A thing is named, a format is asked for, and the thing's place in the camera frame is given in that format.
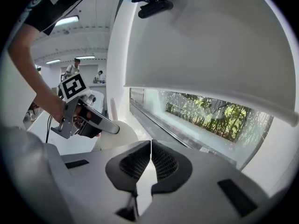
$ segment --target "fluorescent light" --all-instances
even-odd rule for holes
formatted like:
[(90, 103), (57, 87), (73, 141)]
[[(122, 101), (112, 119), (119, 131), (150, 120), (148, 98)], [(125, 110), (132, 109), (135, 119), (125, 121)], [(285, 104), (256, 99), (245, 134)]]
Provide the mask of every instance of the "fluorescent light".
[(67, 24), (67, 23), (71, 23), (71, 22), (77, 22), (77, 21), (79, 21), (78, 16), (63, 18), (63, 19), (59, 20), (58, 22), (56, 22), (55, 27), (60, 26), (60, 25), (64, 25), (64, 24)]
[(50, 61), (50, 62), (46, 62), (46, 64), (54, 64), (54, 63), (57, 63), (57, 62), (60, 62), (60, 60), (54, 60), (54, 61)]
[(93, 59), (95, 58), (95, 56), (79, 56), (79, 57), (76, 57), (77, 59)]

